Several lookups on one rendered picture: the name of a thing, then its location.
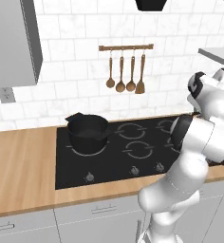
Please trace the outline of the black cooking pot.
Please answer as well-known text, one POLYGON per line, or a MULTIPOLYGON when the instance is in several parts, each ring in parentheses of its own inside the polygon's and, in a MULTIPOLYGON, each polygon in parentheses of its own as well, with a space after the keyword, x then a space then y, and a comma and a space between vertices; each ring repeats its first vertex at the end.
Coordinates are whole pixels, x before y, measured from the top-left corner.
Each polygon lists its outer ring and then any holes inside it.
POLYGON ((85 115, 80 112, 65 119, 72 148, 82 155, 101 152, 113 133, 107 119, 97 115, 85 115))

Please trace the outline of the large wooden spoon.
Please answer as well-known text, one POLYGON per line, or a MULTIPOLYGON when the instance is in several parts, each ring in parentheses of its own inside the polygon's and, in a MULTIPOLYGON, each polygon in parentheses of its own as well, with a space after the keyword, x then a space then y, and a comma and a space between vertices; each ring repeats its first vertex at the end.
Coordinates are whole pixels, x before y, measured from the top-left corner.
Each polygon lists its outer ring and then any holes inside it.
POLYGON ((123 56, 120 57, 120 81, 116 85, 116 91, 122 93, 125 89, 125 84, 122 81, 123 74, 123 56))
MULTIPOLYGON (((135 68, 135 56, 131 57, 131 77, 134 77, 134 68, 135 68)), ((136 88, 136 84, 133 79, 130 79, 130 82, 126 85, 126 90, 132 92, 136 88)))

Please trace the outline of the small wooden spoon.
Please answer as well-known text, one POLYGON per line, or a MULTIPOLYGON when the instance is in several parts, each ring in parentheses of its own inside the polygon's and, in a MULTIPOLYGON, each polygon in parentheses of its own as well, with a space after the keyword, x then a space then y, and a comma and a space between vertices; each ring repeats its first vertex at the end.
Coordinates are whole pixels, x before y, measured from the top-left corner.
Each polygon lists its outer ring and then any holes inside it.
POLYGON ((109 88, 112 88, 115 85, 115 81, 112 78, 112 64, 113 64, 113 59, 109 58, 109 79, 106 82, 106 86, 109 88))

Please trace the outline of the black hob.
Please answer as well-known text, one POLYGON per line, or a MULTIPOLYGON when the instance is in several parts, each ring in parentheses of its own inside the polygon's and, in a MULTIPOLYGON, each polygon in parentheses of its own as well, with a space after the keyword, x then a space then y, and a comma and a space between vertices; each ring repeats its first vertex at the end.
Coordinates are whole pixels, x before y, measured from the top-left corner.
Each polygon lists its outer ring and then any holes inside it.
POLYGON ((76 152, 65 127, 57 129, 55 188, 57 190, 141 178, 166 173, 179 155, 170 139, 174 116, 143 120, 115 121, 110 124, 113 134, 103 150, 93 155, 76 152), (164 171, 156 169, 157 163, 164 171), (133 166, 140 172, 131 173, 133 166), (87 181, 90 172, 94 181, 87 181))

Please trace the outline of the wooden spatula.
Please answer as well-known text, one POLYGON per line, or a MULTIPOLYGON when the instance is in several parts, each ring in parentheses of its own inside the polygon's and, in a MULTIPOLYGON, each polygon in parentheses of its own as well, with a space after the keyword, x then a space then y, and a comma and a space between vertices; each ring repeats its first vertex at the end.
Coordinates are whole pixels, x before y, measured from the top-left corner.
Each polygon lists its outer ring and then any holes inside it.
POLYGON ((141 55, 141 61, 140 61, 140 80, 137 83, 135 93, 136 94, 143 94, 144 93, 144 82, 143 82, 143 70, 144 70, 144 64, 145 64, 145 54, 141 55))

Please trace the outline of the grey drawer front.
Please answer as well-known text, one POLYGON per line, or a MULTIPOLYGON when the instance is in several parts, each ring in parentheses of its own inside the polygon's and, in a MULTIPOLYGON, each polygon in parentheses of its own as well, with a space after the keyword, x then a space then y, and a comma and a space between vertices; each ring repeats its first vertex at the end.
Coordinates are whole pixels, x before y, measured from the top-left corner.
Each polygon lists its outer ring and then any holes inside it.
POLYGON ((15 231, 40 229, 56 225, 52 210, 0 217, 0 226, 7 224, 14 224, 13 229, 15 231))
POLYGON ((205 183, 200 192, 200 199, 212 199, 224 196, 224 180, 205 183))
POLYGON ((138 196, 126 196, 56 208, 54 212, 57 222, 62 225, 66 223, 80 222, 88 219, 107 217, 111 215, 124 215, 129 213, 142 214, 142 209, 138 204, 138 196), (103 214, 91 214, 92 209, 95 209, 96 207, 107 207, 109 204, 112 206, 117 206, 117 210, 103 214))

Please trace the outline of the grey cupboard door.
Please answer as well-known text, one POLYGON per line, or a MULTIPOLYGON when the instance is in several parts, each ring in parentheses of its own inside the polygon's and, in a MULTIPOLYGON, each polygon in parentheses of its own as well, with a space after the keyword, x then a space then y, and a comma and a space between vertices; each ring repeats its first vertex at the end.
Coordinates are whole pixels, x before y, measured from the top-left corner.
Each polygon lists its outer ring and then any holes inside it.
POLYGON ((137 221, 144 212, 111 215, 58 225, 62 243, 136 243, 137 221))
POLYGON ((0 243, 61 243, 61 240, 55 226, 21 231, 5 228, 0 230, 0 243))
POLYGON ((224 243, 224 196, 202 199, 177 223, 184 243, 224 243))

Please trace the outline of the black extractor hood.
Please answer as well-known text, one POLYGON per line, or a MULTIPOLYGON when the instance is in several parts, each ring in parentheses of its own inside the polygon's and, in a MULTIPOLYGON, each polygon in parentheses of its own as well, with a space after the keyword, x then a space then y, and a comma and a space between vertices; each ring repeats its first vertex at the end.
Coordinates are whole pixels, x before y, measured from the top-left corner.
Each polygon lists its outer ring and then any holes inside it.
POLYGON ((135 0, 140 11, 162 11, 167 0, 135 0))

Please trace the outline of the wooden utensil rail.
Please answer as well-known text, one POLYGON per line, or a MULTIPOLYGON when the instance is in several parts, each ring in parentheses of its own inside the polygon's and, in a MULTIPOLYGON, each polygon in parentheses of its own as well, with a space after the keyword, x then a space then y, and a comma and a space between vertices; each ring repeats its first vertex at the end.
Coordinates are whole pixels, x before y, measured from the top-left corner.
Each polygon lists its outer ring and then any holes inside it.
POLYGON ((99 46, 99 51, 153 49, 154 44, 134 46, 99 46))

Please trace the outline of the grey wall socket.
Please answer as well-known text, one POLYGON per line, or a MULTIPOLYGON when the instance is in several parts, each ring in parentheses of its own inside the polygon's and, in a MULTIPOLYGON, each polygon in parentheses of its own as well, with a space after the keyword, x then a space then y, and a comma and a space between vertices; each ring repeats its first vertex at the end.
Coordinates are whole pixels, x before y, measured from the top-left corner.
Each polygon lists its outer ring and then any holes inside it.
POLYGON ((15 103, 15 97, 11 87, 0 88, 0 101, 1 103, 15 103))

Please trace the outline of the grey wall cupboard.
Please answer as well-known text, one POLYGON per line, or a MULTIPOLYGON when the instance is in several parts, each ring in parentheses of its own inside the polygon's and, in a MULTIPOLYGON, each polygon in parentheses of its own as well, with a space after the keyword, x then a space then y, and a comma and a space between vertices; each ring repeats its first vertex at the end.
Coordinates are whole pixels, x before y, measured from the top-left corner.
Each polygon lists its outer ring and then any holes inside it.
POLYGON ((37 85, 42 62, 33 0, 0 0, 0 88, 37 85))
POLYGON ((204 47, 198 53, 224 65, 224 47, 204 47))

